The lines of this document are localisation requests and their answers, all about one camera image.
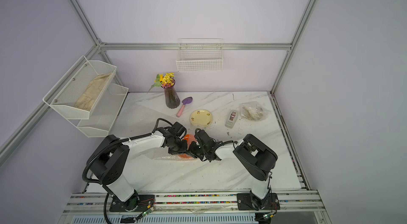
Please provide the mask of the orange dinner plate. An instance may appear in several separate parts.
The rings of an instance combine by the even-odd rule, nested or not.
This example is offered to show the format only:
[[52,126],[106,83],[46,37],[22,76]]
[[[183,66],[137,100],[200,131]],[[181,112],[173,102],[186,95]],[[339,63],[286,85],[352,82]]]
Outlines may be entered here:
[[[196,142],[195,136],[192,134],[187,134],[184,136],[183,140],[187,143],[187,150],[189,149],[192,142]],[[193,160],[194,158],[189,156],[188,154],[180,154],[179,157],[183,160]]]

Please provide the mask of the white tape dispenser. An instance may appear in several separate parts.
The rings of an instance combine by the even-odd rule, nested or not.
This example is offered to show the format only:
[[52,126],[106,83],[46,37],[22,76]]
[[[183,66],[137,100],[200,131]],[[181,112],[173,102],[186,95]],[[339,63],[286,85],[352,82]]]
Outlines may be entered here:
[[227,128],[233,128],[238,118],[238,112],[236,110],[231,110],[227,115],[225,126]]

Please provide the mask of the yellow patterned dinner plate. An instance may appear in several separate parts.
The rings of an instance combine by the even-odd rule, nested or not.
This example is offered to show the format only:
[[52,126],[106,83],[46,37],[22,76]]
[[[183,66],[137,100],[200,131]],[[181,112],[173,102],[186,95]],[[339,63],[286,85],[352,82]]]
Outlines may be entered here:
[[261,121],[265,118],[265,111],[259,105],[244,105],[241,108],[241,114],[244,119],[250,121]]

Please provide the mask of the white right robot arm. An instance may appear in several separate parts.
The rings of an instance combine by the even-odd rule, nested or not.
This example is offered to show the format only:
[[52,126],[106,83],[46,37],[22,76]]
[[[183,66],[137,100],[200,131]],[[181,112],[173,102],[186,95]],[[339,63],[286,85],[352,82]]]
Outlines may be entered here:
[[187,147],[187,155],[203,162],[235,158],[251,175],[250,191],[236,195],[239,210],[271,210],[274,214],[280,209],[278,196],[270,186],[271,170],[278,155],[270,147],[252,134],[247,134],[240,141],[217,141],[204,130],[196,129],[195,139]]

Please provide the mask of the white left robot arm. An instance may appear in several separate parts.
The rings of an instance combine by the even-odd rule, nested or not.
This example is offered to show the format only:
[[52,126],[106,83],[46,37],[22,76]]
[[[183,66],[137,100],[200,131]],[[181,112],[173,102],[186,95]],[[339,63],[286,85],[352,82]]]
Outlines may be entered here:
[[158,118],[153,130],[147,134],[119,138],[109,135],[86,162],[82,172],[82,180],[95,183],[113,196],[113,202],[128,212],[139,211],[146,203],[142,203],[139,194],[125,175],[125,166],[131,157],[155,148],[168,148],[169,154],[183,154],[188,148],[184,140],[186,128],[179,122]]

